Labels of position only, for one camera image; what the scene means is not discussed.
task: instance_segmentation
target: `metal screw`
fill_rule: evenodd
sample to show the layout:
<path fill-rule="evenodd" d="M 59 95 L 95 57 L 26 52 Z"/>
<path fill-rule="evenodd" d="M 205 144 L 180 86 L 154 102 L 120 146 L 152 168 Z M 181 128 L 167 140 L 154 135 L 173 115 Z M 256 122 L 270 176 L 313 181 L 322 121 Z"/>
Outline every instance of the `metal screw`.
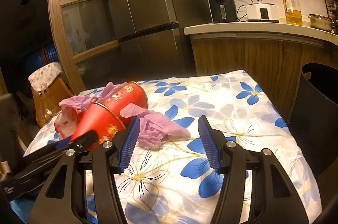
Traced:
<path fill-rule="evenodd" d="M 104 142 L 103 146 L 104 148 L 110 148 L 113 145 L 113 143 L 111 143 L 110 141 Z"/>
<path fill-rule="evenodd" d="M 234 148 L 234 147 L 236 147 L 236 142 L 234 142 L 234 141 L 228 141 L 228 142 L 226 143 L 226 145 L 227 145 L 229 148 Z"/>
<path fill-rule="evenodd" d="M 271 155 L 271 154 L 273 154 L 273 152 L 270 151 L 269 149 L 264 149 L 264 150 L 263 150 L 263 153 L 264 153 L 265 155 Z"/>
<path fill-rule="evenodd" d="M 69 149 L 68 151 L 65 152 L 68 156 L 72 156 L 75 153 L 73 149 Z"/>

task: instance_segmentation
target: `sticker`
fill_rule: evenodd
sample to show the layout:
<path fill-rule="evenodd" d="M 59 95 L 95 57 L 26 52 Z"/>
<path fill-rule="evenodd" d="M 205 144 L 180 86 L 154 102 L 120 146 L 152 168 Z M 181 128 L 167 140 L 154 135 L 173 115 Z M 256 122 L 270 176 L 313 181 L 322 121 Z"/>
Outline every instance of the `sticker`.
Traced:
<path fill-rule="evenodd" d="M 292 0 L 283 0 L 285 13 L 293 13 Z"/>

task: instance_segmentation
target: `kitchen counter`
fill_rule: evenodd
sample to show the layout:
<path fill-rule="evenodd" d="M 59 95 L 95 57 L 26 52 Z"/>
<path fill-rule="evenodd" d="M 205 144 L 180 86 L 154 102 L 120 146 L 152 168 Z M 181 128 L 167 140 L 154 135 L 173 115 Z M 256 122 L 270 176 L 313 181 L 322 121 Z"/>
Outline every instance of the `kitchen counter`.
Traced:
<path fill-rule="evenodd" d="M 290 118 L 304 64 L 338 69 L 338 36 L 319 29 L 238 22 L 191 26 L 184 32 L 190 35 L 198 76 L 245 70 L 285 120 Z"/>
<path fill-rule="evenodd" d="M 185 35 L 206 34 L 206 33 L 274 33 L 286 34 L 317 40 L 329 41 L 338 45 L 338 35 L 320 29 L 306 26 L 295 26 L 283 23 L 266 22 L 237 22 L 203 24 L 184 28 Z"/>

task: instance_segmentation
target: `white rice cooker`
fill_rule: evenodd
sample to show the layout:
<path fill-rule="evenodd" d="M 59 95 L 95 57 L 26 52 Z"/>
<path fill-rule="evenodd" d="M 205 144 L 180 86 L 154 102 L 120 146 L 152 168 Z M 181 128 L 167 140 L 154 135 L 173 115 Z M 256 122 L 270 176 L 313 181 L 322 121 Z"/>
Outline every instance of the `white rice cooker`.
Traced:
<path fill-rule="evenodd" d="M 278 8 L 274 4 L 258 0 L 255 4 L 247 5 L 246 12 L 249 22 L 279 23 Z"/>

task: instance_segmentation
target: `dish rack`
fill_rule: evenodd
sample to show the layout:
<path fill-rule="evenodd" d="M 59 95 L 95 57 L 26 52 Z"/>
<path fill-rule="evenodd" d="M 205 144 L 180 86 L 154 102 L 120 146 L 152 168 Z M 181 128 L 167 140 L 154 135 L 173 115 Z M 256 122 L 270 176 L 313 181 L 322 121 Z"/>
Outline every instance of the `dish rack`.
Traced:
<path fill-rule="evenodd" d="M 325 0 L 327 16 L 333 20 L 333 29 L 338 33 L 338 0 Z"/>

